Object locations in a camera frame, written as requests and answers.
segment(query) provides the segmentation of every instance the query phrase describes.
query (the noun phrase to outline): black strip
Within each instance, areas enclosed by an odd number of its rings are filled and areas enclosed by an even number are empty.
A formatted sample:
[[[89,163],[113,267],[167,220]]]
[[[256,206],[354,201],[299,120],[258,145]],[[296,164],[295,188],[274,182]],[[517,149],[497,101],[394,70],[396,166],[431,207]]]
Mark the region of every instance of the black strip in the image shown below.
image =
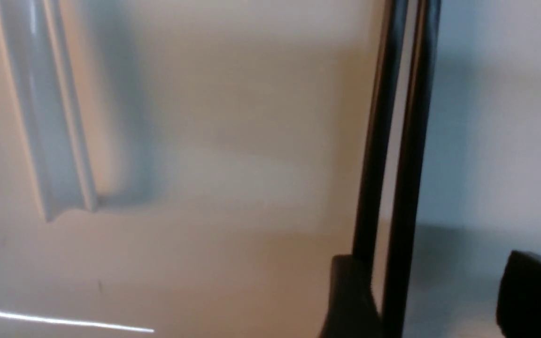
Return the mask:
[[[372,270],[408,0],[385,2],[352,255]]]
[[[386,338],[401,338],[404,328],[440,6],[441,0],[419,0],[417,9],[385,276],[382,317]]]

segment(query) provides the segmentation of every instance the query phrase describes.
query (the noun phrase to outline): black plastic piece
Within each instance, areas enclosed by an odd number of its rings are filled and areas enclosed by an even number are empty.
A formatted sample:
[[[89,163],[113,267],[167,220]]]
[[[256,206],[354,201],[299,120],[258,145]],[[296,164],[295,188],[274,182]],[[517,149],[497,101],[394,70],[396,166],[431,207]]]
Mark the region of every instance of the black plastic piece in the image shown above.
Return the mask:
[[[440,6],[440,0],[419,0],[417,9],[382,308],[383,327],[387,338],[401,338],[404,328],[423,153],[437,54]]]
[[[331,264],[329,311],[320,338],[383,338],[364,261],[337,255]]]
[[[408,0],[385,2],[352,254],[372,270]]]
[[[541,337],[541,256],[511,253],[500,282],[496,321],[506,338]]]

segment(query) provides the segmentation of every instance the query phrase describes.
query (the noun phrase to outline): white surface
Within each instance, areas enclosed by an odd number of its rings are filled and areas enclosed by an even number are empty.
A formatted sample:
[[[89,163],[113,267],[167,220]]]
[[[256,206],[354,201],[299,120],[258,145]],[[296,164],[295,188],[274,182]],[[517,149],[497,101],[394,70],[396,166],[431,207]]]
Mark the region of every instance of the white surface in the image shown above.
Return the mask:
[[[102,207],[51,224],[0,50],[0,310],[315,336],[350,246],[379,7],[62,1]],[[437,226],[419,227],[407,334],[497,337],[508,251],[541,253],[541,3],[445,0],[435,82],[419,220]],[[13,334],[133,336],[0,320]]]
[[[45,223],[0,49],[0,311],[315,336],[350,247],[381,9],[62,1],[100,209]],[[0,337],[135,337],[0,319]]]

